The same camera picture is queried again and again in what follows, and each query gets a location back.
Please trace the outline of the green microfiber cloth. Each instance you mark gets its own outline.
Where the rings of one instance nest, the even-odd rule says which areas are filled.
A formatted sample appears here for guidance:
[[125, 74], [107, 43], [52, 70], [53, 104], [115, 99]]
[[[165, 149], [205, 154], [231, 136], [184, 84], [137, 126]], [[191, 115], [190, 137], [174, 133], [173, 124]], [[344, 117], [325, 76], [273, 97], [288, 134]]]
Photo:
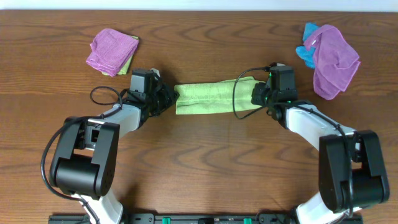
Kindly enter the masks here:
[[251, 103], [254, 85], [259, 83], [254, 77], [225, 80], [216, 83], [176, 85], [179, 93], [176, 114], [217, 114], [257, 109]]

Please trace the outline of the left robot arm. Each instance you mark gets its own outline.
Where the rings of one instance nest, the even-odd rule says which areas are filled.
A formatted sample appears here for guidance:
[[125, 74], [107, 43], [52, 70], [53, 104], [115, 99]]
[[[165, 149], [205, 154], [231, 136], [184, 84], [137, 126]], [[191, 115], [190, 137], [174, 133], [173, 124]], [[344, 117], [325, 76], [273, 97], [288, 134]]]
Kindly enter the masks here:
[[157, 69], [133, 70], [129, 88], [116, 92], [110, 110], [71, 116], [50, 138], [40, 162], [47, 188], [79, 202], [89, 223], [129, 223], [130, 215], [111, 189], [119, 140], [160, 116], [177, 98]]

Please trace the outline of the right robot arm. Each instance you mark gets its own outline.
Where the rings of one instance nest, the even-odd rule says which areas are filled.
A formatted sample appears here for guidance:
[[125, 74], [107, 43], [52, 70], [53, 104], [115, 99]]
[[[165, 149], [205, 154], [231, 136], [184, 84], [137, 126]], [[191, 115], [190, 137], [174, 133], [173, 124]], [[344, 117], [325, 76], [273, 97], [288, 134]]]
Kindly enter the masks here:
[[285, 223], [341, 223], [355, 212], [389, 200], [390, 188], [378, 135], [357, 131], [298, 99], [292, 67], [273, 63], [269, 77], [252, 91], [252, 104], [318, 151], [318, 188]]

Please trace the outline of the folded green cloth underneath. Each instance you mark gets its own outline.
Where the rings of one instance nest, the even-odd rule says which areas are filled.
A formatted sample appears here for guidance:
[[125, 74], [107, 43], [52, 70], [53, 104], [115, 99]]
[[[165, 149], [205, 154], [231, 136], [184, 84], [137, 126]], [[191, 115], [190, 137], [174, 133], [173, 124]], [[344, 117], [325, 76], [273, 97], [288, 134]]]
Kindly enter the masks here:
[[[131, 35], [131, 37], [132, 37], [133, 39], [136, 39], [137, 41], [139, 41], [139, 37], [138, 37], [138, 36]], [[128, 68], [129, 68], [129, 66], [130, 66], [130, 64], [131, 64], [132, 58], [133, 58], [133, 55], [131, 55], [131, 56], [126, 60], [126, 63], [121, 67], [121, 69], [120, 69], [120, 71], [117, 73], [117, 75], [125, 75], [125, 74], [127, 74], [127, 71], [128, 71]], [[102, 72], [102, 74], [103, 74], [103, 75], [106, 75], [106, 76], [110, 76], [108, 73], [105, 73], [105, 72]]]

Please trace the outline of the blue cloth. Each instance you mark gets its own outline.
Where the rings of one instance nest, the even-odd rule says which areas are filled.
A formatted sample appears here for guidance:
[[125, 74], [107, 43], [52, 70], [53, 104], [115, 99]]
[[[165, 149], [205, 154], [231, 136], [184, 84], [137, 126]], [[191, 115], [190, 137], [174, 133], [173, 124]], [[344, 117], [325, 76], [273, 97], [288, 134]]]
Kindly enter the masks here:
[[[318, 28], [319, 27], [315, 23], [306, 23], [302, 40], [305, 42]], [[295, 51], [308, 68], [315, 68], [315, 63], [313, 61], [315, 48], [312, 47], [310, 50], [307, 50], [305, 46], [299, 46], [295, 49]]]

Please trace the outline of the folded purple cloth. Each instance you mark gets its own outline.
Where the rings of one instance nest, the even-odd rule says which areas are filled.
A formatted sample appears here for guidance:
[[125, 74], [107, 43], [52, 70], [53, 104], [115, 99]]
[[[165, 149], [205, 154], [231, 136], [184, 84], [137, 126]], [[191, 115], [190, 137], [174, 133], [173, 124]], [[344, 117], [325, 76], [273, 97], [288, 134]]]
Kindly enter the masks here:
[[139, 41], [114, 29], [103, 29], [90, 44], [86, 63], [92, 68], [115, 77], [126, 60], [134, 55]]

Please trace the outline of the crumpled purple cloth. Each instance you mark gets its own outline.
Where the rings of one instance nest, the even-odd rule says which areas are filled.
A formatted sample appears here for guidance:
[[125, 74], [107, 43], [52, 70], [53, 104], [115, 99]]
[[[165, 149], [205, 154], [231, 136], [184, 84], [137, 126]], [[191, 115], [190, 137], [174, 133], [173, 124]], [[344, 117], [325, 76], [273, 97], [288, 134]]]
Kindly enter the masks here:
[[332, 100], [346, 91], [361, 62], [357, 51], [345, 41], [340, 30], [328, 24], [318, 27], [308, 23], [303, 46], [313, 52], [315, 93]]

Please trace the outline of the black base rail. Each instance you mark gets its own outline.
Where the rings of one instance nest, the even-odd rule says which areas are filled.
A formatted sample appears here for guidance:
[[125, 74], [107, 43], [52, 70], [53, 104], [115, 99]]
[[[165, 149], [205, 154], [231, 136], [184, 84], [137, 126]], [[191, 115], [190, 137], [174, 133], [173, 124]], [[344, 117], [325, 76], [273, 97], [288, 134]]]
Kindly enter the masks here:
[[[48, 224], [84, 224], [91, 223], [88, 215], [51, 215]], [[296, 223], [281, 213], [260, 213], [259, 215], [154, 215], [151, 213], [135, 213], [129, 218], [122, 218], [123, 224], [282, 224]], [[342, 224], [363, 224], [363, 218], [355, 215], [339, 222]]]

